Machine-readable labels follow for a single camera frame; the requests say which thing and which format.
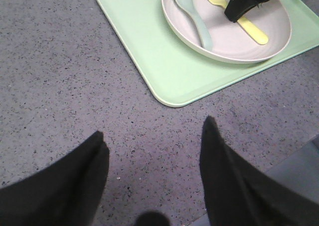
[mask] cutlery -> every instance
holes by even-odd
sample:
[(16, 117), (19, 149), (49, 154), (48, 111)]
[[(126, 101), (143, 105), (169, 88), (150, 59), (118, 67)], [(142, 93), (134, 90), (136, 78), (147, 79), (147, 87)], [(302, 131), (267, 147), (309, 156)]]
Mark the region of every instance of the cutlery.
[(200, 38), (201, 46), (204, 49), (211, 51), (213, 47), (211, 36), (203, 19), (197, 12), (193, 0), (175, 0), (175, 2), (184, 12), (186, 12), (189, 15), (189, 17), (195, 23)]
[[(226, 9), (227, 2), (226, 0), (208, 0), (213, 5), (219, 5)], [(255, 26), (250, 20), (242, 16), (238, 19), (237, 23), (260, 45), (266, 44), (269, 39), (268, 36), (263, 33), (257, 26)]]

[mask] yellow fork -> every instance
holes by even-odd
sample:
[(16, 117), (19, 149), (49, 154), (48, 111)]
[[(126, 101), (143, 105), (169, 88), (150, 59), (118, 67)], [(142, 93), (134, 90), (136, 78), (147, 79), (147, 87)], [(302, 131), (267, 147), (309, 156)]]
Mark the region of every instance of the yellow fork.
[[(226, 0), (208, 0), (213, 5), (219, 5), (226, 9), (227, 7), (227, 1)], [(256, 25), (254, 25), (250, 20), (248, 20), (246, 17), (242, 16), (238, 19), (237, 23), (247, 32), (247, 34), (250, 35), (251, 38), (253, 38), (254, 41), (256, 41), (260, 45), (264, 45), (268, 42), (268, 36), (263, 33), (262, 30), (260, 30)]]

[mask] tray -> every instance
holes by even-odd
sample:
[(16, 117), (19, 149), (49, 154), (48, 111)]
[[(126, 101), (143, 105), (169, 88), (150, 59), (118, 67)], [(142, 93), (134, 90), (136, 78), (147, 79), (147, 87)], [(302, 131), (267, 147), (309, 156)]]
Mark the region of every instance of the tray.
[(280, 0), (292, 24), (288, 46), (253, 64), (216, 61), (188, 47), (170, 29), (161, 0), (96, 1), (154, 97), (170, 107), (185, 106), (319, 45), (319, 17), (301, 0)]

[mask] spoon handle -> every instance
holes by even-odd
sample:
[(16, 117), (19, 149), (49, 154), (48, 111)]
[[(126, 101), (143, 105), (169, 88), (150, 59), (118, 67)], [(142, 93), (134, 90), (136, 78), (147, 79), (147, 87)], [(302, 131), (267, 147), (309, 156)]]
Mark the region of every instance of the spoon handle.
[(208, 50), (211, 51), (213, 47), (213, 42), (211, 40), (211, 36), (209, 34), (209, 31), (203, 21), (203, 19), (200, 17), (200, 15), (197, 12), (194, 12), (189, 15), (192, 20), (194, 21), (197, 32), (200, 38), (201, 46)]

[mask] spoon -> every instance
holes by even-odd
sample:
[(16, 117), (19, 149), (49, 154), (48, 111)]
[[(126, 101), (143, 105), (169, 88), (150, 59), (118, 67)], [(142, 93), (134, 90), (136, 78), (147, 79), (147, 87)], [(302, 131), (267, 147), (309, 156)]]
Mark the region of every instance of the spoon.
[(175, 0), (175, 2), (182, 10), (184, 10), (190, 16), (190, 18), (195, 23), (200, 38), (201, 46), (204, 49), (211, 51), (213, 43), (210, 34), (203, 19), (200, 17), (197, 10), (195, 9), (193, 0)]

